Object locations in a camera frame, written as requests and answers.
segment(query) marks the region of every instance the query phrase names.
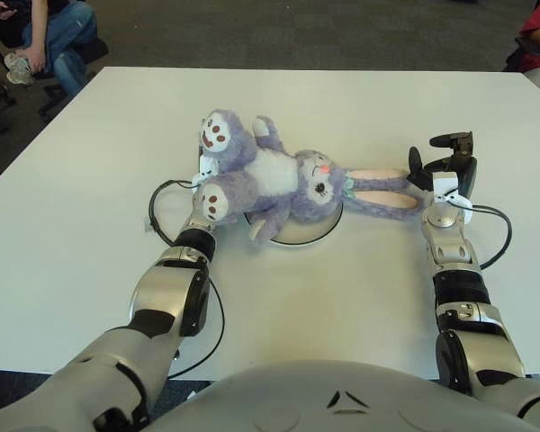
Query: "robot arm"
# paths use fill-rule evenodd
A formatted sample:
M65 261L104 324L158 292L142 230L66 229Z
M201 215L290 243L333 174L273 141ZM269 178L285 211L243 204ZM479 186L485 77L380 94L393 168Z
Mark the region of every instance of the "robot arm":
M422 169L418 151L411 149L410 180L425 187L428 182L418 180L427 181L431 176L434 191L432 204L422 215L422 232L436 294L440 383L540 427L540 382L525 377L500 312L491 304L480 263L471 242L464 237L468 211L451 205L471 207L467 198L476 171L472 134L439 138L451 145L437 147L452 147L453 156ZM454 159L467 163L454 164ZM438 165L450 171L439 172Z
M0 431L132 431L149 423L180 343L206 319L215 240L197 199L174 246L136 286L130 323L108 330L37 391L1 409Z

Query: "sneaker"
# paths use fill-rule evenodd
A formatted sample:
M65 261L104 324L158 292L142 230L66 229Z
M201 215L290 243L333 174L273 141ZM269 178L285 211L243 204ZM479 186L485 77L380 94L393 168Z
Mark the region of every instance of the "sneaker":
M16 52L10 52L6 54L6 57L4 57L4 64L7 68L12 69L12 64L16 59L18 59L18 57L16 56Z
M10 72L6 74L6 78L12 84L31 85L34 82L34 78L32 78L28 59L26 57L14 58L10 64Z

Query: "white belly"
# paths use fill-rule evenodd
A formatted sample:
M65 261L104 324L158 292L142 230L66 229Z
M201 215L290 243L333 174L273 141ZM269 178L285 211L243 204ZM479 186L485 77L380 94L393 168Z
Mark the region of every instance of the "white belly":
M263 196L289 194L298 188L298 163L283 153L259 150L244 171L258 181L258 191Z

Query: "white table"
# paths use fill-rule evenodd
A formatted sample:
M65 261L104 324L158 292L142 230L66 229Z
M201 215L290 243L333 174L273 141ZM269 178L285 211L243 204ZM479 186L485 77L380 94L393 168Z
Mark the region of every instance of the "white table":
M540 373L540 91L521 75L437 72L237 71L108 67L0 177L0 369L52 373L102 332L128 321L131 292L166 248L144 231L148 200L190 178L199 122L234 109L246 125L276 121L287 149L319 149L345 167L406 167L445 157L432 136L474 132L475 203L501 208L515 237L484 272L526 370ZM189 193L157 204L175 235ZM345 211L306 248L253 247L245 222L221 229L211 275L227 329L185 378L220 379L252 365L326 358L436 377L434 293L417 223ZM502 221L466 228L485 260ZM212 294L204 331L180 370L220 331Z

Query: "purple plush toy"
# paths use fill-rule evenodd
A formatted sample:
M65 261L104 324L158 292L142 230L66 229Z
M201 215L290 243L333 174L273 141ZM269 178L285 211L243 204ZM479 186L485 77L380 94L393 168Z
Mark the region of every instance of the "purple plush toy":
M303 150L288 155L272 120L254 120L254 137L238 116L215 110L204 120L200 141L204 155L219 163L220 173L206 180L204 216L217 224L249 213L250 237L274 237L292 214L300 221L317 221L340 202L375 216L405 219L419 210L419 201L396 191L408 182L401 170L345 170L323 154Z

